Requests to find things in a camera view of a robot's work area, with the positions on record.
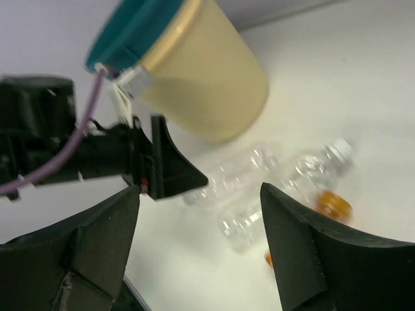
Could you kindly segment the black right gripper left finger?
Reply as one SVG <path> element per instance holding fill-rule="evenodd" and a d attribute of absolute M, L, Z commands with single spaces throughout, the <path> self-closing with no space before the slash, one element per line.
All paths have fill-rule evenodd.
<path fill-rule="evenodd" d="M 139 310 L 123 281 L 139 189 L 1 244 L 2 310 Z"/>

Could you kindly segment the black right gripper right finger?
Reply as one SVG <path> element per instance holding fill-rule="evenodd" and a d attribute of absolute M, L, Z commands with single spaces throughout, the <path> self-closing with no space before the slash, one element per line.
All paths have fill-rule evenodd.
<path fill-rule="evenodd" d="M 344 225 L 269 183 L 260 197 L 282 309 L 414 309 L 413 243 Z"/>

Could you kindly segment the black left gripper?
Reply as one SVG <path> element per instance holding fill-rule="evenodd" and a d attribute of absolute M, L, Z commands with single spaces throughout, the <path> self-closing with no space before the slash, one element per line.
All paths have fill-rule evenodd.
<path fill-rule="evenodd" d="M 176 147 L 165 117 L 151 117 L 149 141 L 138 118 L 133 127 L 117 122 L 109 128 L 92 120 L 96 133 L 88 133 L 72 157 L 42 185 L 81 179 L 123 176 L 129 184 L 148 180 L 148 195 L 161 200 L 200 189 L 208 178 Z"/>

